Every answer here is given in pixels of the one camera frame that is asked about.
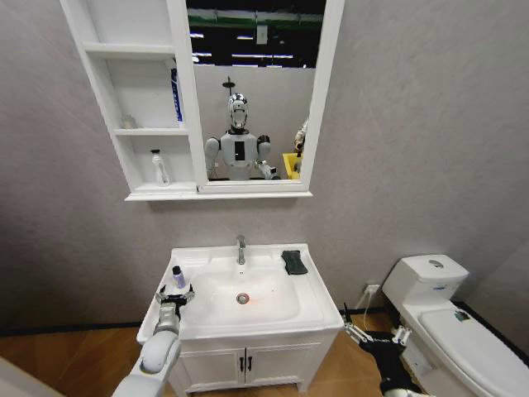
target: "toilet seat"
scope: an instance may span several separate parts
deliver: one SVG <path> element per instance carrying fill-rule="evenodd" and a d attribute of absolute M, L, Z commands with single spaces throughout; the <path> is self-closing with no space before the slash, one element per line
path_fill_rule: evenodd
<path fill-rule="evenodd" d="M 475 383 L 498 397 L 529 395 L 529 369 L 481 323 L 458 309 L 422 313 L 419 321 Z"/>

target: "cable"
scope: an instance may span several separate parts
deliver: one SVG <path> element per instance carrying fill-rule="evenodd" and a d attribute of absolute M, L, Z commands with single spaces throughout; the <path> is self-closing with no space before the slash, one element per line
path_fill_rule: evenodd
<path fill-rule="evenodd" d="M 364 331 L 367 331 L 367 327 L 365 326 L 365 315 L 367 314 L 367 309 L 369 309 L 369 305 L 371 304 L 371 297 L 373 296 L 371 293 L 369 293 L 369 297 L 367 298 L 367 306 L 365 307 L 365 310 L 364 310 Z"/>

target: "cabinet door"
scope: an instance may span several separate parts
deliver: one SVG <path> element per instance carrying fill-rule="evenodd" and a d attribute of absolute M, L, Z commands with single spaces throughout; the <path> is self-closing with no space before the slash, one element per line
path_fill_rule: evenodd
<path fill-rule="evenodd" d="M 188 390 L 225 389 L 244 384 L 244 348 L 185 352 L 180 360 L 189 378 Z"/>
<path fill-rule="evenodd" d="M 273 385 L 303 381 L 303 371 L 320 343 L 247 347 L 246 384 Z"/>

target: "faucet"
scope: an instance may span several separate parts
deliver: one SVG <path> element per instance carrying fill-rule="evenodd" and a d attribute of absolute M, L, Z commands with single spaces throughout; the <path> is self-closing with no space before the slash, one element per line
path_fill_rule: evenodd
<path fill-rule="evenodd" d="M 237 263 L 239 265 L 244 265 L 246 263 L 244 252 L 244 249 L 246 248 L 246 243 L 245 237 L 242 234 L 237 236 L 237 244 L 239 245 L 239 257 L 237 258 Z"/>

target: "yellow object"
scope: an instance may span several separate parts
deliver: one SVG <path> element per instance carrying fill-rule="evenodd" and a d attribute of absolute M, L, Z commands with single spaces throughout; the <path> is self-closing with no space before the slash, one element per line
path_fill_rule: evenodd
<path fill-rule="evenodd" d="M 294 171 L 294 165 L 303 159 L 303 153 L 301 157 L 298 157 L 298 153 L 283 153 L 284 168 L 287 170 L 288 179 L 299 179 L 299 173 Z"/>

